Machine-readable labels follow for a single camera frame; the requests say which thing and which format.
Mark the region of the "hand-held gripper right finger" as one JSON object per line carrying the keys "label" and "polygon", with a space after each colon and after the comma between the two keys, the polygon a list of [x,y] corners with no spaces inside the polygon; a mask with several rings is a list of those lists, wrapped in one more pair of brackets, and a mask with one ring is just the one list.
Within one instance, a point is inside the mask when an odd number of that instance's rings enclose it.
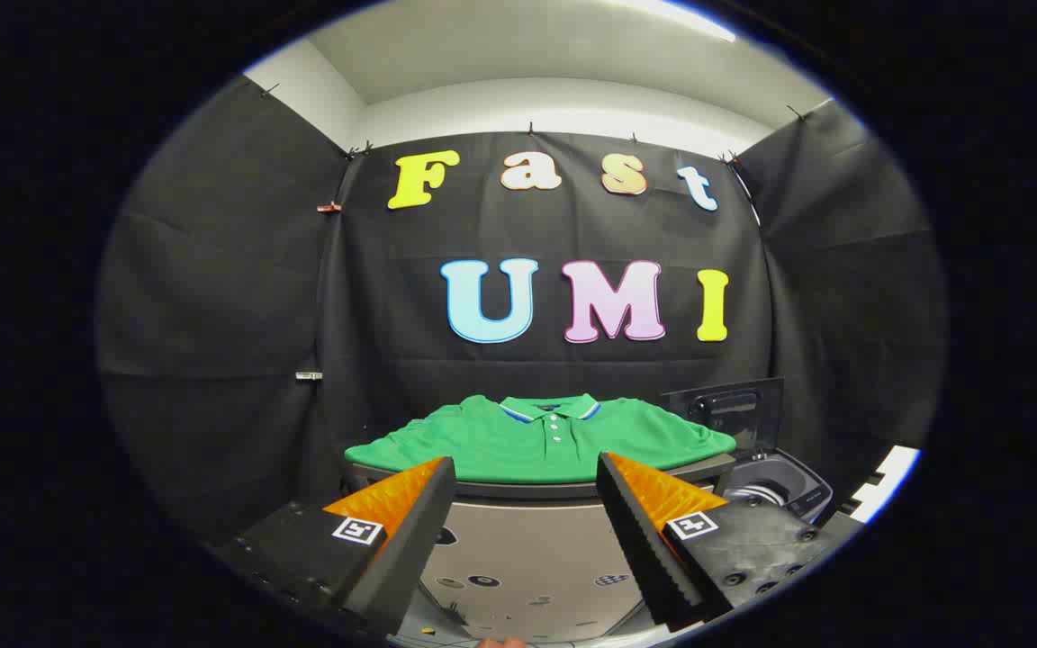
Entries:
{"label": "hand-held gripper right finger", "polygon": [[617,453],[596,487],[647,610],[679,631],[772,598],[843,544],[758,495],[724,498]]}

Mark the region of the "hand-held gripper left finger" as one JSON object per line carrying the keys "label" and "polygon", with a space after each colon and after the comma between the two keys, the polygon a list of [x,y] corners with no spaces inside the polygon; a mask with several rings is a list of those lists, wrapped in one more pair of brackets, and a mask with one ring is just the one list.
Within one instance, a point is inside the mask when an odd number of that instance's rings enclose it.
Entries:
{"label": "hand-held gripper left finger", "polygon": [[455,495],[449,456],[329,505],[293,500],[212,550],[276,603],[346,636],[400,631]]}

